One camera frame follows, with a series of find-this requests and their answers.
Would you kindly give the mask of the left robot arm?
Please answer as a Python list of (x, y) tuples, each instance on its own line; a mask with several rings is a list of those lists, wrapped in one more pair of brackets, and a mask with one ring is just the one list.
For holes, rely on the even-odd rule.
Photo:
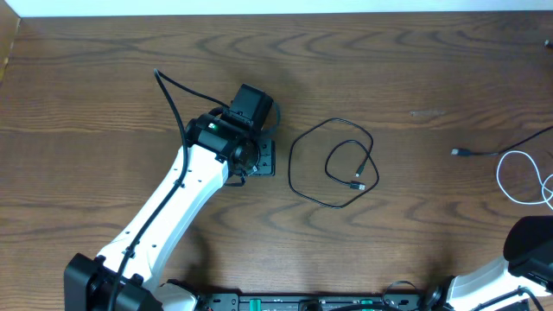
[(193, 310), (197, 295), (162, 282), (173, 250), (206, 202), (232, 176), (275, 173), (275, 144), (264, 128), (276, 104), (242, 85), (231, 104), (192, 119), (183, 145), (134, 219), (94, 258), (76, 254), (64, 271), (67, 310)]

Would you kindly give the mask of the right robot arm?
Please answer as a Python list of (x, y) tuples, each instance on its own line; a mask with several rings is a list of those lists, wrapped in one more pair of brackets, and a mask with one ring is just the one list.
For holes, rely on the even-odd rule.
[(503, 254), (476, 271), (451, 276), (429, 292), (422, 310), (499, 310), (552, 295), (552, 218), (526, 216), (510, 230)]

